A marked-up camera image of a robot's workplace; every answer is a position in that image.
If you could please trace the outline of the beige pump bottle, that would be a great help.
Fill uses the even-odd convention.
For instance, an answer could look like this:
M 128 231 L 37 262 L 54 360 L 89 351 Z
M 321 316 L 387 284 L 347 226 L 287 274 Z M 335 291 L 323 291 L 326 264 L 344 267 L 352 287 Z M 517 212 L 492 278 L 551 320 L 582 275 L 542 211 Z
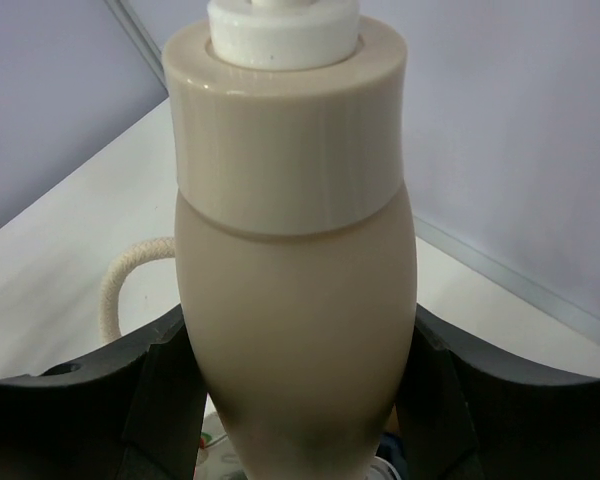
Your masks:
M 362 479 L 416 312 L 407 46 L 355 1 L 212 1 L 162 63 L 187 333 L 251 479 Z

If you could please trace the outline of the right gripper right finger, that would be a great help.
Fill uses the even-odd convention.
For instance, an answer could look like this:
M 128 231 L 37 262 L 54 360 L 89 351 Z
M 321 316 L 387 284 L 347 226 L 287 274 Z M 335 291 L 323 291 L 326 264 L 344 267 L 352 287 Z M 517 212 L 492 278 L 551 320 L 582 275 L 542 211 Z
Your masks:
M 423 307 L 395 404 L 411 479 L 600 479 L 600 379 L 509 353 Z

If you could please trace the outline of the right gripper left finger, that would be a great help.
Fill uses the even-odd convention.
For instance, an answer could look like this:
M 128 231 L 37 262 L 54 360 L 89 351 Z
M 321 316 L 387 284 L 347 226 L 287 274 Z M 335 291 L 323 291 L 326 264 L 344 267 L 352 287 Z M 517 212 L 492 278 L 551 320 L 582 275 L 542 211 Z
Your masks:
M 207 391 L 180 308 L 0 379 L 0 479 L 191 479 Z

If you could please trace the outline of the brown canvas bag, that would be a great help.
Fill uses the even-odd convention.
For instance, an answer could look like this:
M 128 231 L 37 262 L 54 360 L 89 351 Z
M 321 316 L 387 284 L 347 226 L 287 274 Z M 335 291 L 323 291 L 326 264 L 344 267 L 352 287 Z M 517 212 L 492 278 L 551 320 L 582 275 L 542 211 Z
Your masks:
M 142 348 L 123 439 L 134 459 L 126 474 L 147 479 L 242 479 L 245 474 L 194 359 L 177 304 L 174 241 L 136 243 L 102 280 L 103 345 Z

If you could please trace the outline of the silver tube white cap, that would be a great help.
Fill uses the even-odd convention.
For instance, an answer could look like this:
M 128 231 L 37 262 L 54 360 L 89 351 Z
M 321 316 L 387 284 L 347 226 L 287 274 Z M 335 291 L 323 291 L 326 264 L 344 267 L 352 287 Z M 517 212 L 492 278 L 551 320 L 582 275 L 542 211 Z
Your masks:
M 370 464 L 366 480 L 405 480 L 408 478 L 404 458 L 375 456 Z

